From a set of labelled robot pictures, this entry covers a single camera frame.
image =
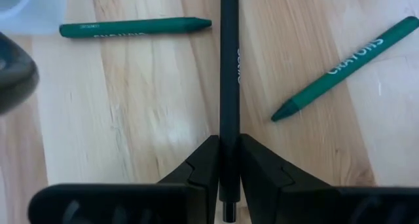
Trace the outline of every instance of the wooden table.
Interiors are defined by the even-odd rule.
[[[299,115],[269,121],[323,72],[419,15],[417,0],[241,0],[240,12],[242,132],[333,185],[419,185],[419,31]],[[0,223],[25,223],[47,185],[154,183],[217,134],[219,13],[220,0],[69,0],[66,22],[197,16],[213,29],[13,37],[41,83],[0,120]],[[240,223],[247,216],[241,208]]]

